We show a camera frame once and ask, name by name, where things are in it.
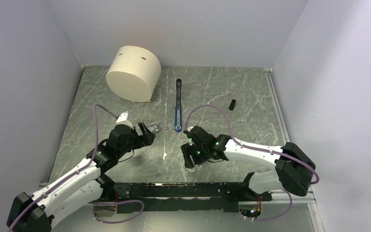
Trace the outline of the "blue stapler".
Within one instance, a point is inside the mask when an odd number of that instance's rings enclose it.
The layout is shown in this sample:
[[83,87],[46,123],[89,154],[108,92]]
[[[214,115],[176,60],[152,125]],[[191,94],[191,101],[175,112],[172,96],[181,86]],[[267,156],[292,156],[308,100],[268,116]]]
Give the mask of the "blue stapler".
[[181,105],[181,90],[182,90],[182,80],[176,80],[176,106],[175,106],[175,121],[174,130],[176,132],[182,131],[182,105]]

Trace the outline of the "staple box tray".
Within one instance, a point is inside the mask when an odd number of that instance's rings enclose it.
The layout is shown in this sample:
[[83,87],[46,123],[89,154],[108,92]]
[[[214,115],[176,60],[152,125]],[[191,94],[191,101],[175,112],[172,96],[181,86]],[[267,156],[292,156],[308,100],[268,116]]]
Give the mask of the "staple box tray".
[[147,126],[147,129],[154,134],[161,132],[161,127],[158,124],[149,125]]

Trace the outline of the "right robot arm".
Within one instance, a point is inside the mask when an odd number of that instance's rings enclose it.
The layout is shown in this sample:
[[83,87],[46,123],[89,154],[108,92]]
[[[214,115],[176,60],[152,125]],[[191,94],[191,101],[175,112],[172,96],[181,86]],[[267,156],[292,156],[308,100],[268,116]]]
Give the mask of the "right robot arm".
[[200,126],[191,127],[185,134],[189,141],[181,145],[181,152],[190,170],[214,160],[244,161],[268,168],[267,172],[248,174],[248,183],[241,188],[247,200],[272,190],[304,197],[316,175],[315,163],[295,143],[253,144],[225,134],[214,137]]

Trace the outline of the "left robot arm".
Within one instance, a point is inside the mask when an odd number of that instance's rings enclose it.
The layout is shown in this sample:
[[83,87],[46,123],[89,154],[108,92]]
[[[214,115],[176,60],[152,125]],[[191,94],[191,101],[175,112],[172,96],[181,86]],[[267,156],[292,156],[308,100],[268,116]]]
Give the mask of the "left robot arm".
[[153,144],[156,134],[144,123],[117,123],[109,137],[97,140],[95,147],[74,168],[48,186],[13,200],[7,219],[10,232],[49,232],[65,217],[88,203],[116,203],[114,181],[106,172],[122,156]]

